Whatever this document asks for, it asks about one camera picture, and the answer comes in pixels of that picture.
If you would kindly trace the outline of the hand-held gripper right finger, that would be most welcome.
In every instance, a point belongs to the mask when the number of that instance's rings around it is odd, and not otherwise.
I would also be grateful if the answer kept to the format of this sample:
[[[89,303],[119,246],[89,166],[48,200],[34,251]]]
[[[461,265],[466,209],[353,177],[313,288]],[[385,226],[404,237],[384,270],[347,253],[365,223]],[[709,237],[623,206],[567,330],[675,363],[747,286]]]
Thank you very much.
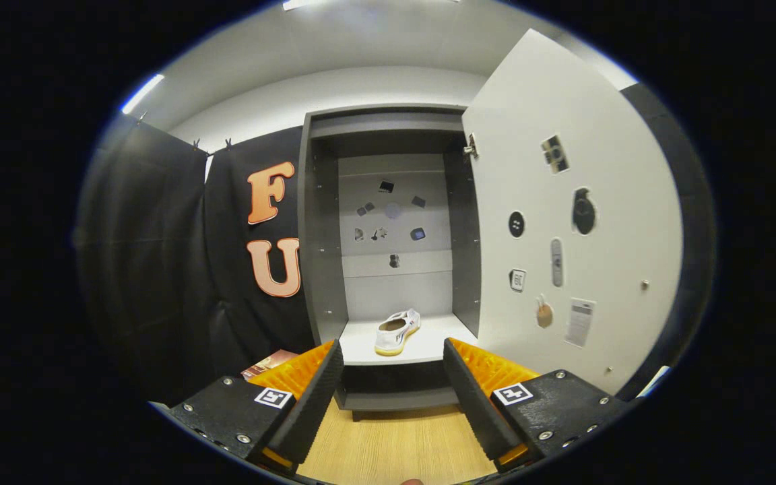
[[[628,411],[628,403],[567,370],[539,374],[459,339],[443,344],[459,408],[498,472],[582,444]]]

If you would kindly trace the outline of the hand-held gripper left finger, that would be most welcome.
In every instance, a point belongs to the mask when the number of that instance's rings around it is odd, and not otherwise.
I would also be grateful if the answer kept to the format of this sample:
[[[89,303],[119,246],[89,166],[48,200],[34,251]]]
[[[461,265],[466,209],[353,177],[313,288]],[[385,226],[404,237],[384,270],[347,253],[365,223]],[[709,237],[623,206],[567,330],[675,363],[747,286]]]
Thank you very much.
[[[151,405],[179,429],[247,467],[296,475],[341,383],[341,341],[330,339],[252,377],[245,377],[246,367],[222,366]]]

